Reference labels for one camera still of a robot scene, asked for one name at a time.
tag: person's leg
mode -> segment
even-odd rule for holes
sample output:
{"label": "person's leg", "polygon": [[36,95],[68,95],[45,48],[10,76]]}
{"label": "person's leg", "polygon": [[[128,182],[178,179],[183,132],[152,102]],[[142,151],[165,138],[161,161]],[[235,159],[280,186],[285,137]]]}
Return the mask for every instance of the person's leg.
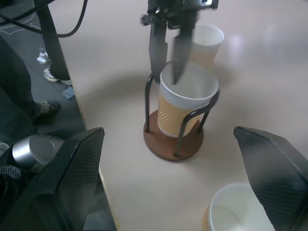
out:
{"label": "person's leg", "polygon": [[11,145],[36,132],[30,117],[10,99],[0,86],[0,141]]}
{"label": "person's leg", "polygon": [[12,102],[30,118],[35,117],[40,105],[31,93],[31,78],[24,61],[0,36],[0,86]]}
{"label": "person's leg", "polygon": [[8,102],[8,99],[10,99],[10,101],[20,111],[22,111],[26,116],[28,116],[28,118],[32,122],[35,122],[38,118],[42,116],[51,115],[60,106],[57,101],[47,101],[41,103],[34,102],[31,93],[31,78],[28,69],[23,60],[1,36],[0,87],[4,97],[4,102],[2,102],[2,104],[0,105],[0,110],[2,111],[3,107],[7,111],[10,108],[12,108],[12,110],[14,111],[17,111],[11,106],[5,106],[7,104],[6,102]]}
{"label": "person's leg", "polygon": [[[38,5],[41,2],[42,0],[34,0],[35,5]],[[37,14],[41,30],[56,33],[49,8],[45,7],[38,11]],[[53,35],[43,35],[43,39],[48,57],[51,59],[50,74],[53,75],[55,79],[54,82],[70,80],[59,39]]]}

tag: metal wire cup holder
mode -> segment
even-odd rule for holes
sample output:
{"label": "metal wire cup holder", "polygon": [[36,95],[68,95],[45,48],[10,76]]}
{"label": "metal wire cup holder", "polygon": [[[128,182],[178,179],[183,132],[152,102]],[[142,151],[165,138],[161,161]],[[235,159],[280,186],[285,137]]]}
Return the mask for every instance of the metal wire cup holder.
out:
{"label": "metal wire cup holder", "polygon": [[[153,82],[153,75],[151,74],[147,80],[146,86],[145,86],[145,133],[150,133],[150,91],[151,91],[151,86],[152,86],[152,82]],[[199,116],[201,114],[204,114],[200,125],[197,128],[197,132],[201,133],[203,131],[203,126],[205,124],[205,121],[208,117],[208,114],[210,113],[210,110],[212,109],[212,107],[215,106],[218,98],[220,95],[220,90],[218,89],[218,91],[216,92],[216,94],[212,97],[212,99],[210,100],[209,104],[205,107],[196,109],[192,112],[190,112],[189,114],[187,114],[185,116],[185,118],[182,121],[181,127],[180,127],[180,132],[179,132],[179,136],[177,137],[177,145],[176,145],[176,149],[173,152],[173,156],[180,158],[180,149],[183,143],[183,138],[184,138],[184,132],[185,132],[185,128],[187,123],[193,119],[196,116]]]}

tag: white paper cup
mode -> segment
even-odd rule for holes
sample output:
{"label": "white paper cup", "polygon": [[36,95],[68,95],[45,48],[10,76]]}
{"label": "white paper cup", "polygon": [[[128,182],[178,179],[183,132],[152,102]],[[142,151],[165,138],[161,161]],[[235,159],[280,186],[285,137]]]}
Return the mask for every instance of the white paper cup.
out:
{"label": "white paper cup", "polygon": [[[218,91],[218,80],[209,71],[194,63],[187,63],[177,85],[172,85],[172,63],[160,75],[160,93],[157,124],[161,132],[178,137],[182,121],[190,112],[209,104]],[[190,120],[184,135],[188,134],[198,116]]]}
{"label": "white paper cup", "polygon": [[202,219],[203,231],[275,231],[250,185],[220,189]]}
{"label": "white paper cup", "polygon": [[190,61],[211,68],[224,39],[223,32],[216,26],[196,26],[192,39]]}

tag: round wooden base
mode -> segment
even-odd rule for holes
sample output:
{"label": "round wooden base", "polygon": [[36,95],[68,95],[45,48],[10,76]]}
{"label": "round wooden base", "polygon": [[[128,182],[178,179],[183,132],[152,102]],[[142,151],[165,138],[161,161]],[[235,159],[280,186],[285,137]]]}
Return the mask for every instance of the round wooden base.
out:
{"label": "round wooden base", "polygon": [[203,130],[197,132],[200,121],[197,121],[192,130],[183,138],[179,156],[173,154],[177,147],[177,138],[166,136],[157,125],[157,110],[150,115],[150,132],[143,127],[143,136],[148,148],[158,157],[168,161],[186,160],[197,153],[203,142]]}

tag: sneaker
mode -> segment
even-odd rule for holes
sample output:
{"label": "sneaker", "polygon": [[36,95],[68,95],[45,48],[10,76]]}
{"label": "sneaker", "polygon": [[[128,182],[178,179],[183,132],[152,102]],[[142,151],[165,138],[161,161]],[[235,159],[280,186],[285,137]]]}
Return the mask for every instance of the sneaker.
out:
{"label": "sneaker", "polygon": [[65,85],[72,85],[72,81],[71,80],[60,80],[60,79],[57,79],[55,78],[51,73],[50,73],[50,68],[46,68],[44,70],[44,77],[52,82],[52,83],[58,83],[58,82],[61,82],[61,83],[64,83]]}
{"label": "sneaker", "polygon": [[42,117],[51,116],[60,108],[60,103],[56,100],[48,100],[39,103],[39,112],[32,118],[32,122],[35,123]]}

